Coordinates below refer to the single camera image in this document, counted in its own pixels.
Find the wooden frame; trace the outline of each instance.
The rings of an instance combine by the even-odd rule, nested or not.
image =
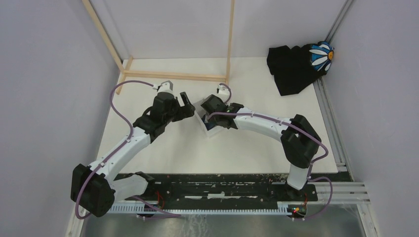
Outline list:
[[[105,28],[103,27],[99,17],[97,16],[96,11],[94,10],[90,0],[82,0],[87,12],[89,13],[92,21],[94,22],[96,28],[98,29],[100,35],[102,36],[103,41],[108,47],[109,52],[112,55],[115,63],[117,64],[119,70],[121,71],[122,77],[119,83],[125,81],[127,77],[138,77],[138,78],[163,78],[163,79],[182,79],[182,80],[204,80],[204,81],[218,81],[228,84],[230,79],[230,57],[231,57],[231,40],[233,36],[233,18],[234,18],[234,5],[235,0],[231,0],[230,5],[230,27],[228,33],[228,49],[227,49],[227,65],[226,65],[226,75],[207,75],[207,74],[190,74],[190,73],[169,73],[169,72],[149,72],[149,71],[133,71],[130,70],[133,57],[130,56],[128,62],[124,68],[122,65],[122,60],[119,57],[117,51],[115,50],[114,45],[112,44],[111,39],[106,33]],[[116,93],[119,95],[122,90],[120,86]]]

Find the cable clip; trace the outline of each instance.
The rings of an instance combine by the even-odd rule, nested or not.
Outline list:
[[[159,90],[160,85],[153,84],[153,90]]]

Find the black cloth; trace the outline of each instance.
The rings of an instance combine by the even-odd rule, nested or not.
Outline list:
[[[269,48],[266,62],[280,95],[298,94],[327,73],[325,70],[317,71],[311,66],[311,46],[312,44],[295,46],[292,49],[286,45]]]

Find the white petal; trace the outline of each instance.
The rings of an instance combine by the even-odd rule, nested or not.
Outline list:
[[[330,50],[330,48],[327,46],[327,45],[325,45],[325,44],[322,44],[321,46],[319,46],[320,48],[327,48],[328,50]]]
[[[311,65],[317,66],[317,65],[319,65],[321,63],[324,63],[326,61],[327,61],[327,57],[321,57],[319,59],[316,59]]]
[[[320,71],[323,68],[324,64],[317,69],[317,71]]]
[[[318,55],[327,55],[326,52],[318,50],[318,49],[311,49],[310,52],[312,52],[314,54],[318,54]]]

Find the metal floor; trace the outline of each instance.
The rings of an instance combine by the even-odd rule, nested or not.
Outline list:
[[[309,205],[308,215],[322,208]],[[81,237],[363,237],[356,205],[331,205],[309,221],[286,216],[190,215],[176,219],[143,221],[128,214],[89,217]]]

